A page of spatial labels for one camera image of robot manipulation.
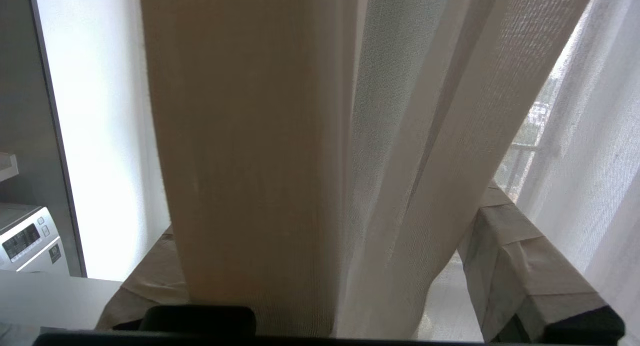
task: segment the gray wall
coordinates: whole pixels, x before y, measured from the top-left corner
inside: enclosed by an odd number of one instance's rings
[[[15,153],[20,171],[0,182],[0,202],[48,207],[69,271],[80,276],[80,238],[43,64],[31,0],[0,0],[0,152]]]

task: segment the washing machine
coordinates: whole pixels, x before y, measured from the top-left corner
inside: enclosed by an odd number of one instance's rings
[[[58,229],[46,207],[0,203],[0,270],[69,276]]]

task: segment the curtain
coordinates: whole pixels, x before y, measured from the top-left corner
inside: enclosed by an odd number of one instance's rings
[[[640,0],[591,0],[496,181],[640,343]]]
[[[190,297],[414,337],[588,2],[141,0]]]

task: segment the beige curtain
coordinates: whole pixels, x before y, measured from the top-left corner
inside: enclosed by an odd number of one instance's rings
[[[195,302],[410,338],[589,0],[141,0]]]

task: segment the white surface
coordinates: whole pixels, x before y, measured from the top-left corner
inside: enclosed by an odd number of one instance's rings
[[[121,282],[0,270],[0,322],[92,329]]]
[[[0,182],[18,175],[18,161],[15,154],[0,153]]]
[[[169,225],[138,0],[37,0],[87,274],[124,280]]]

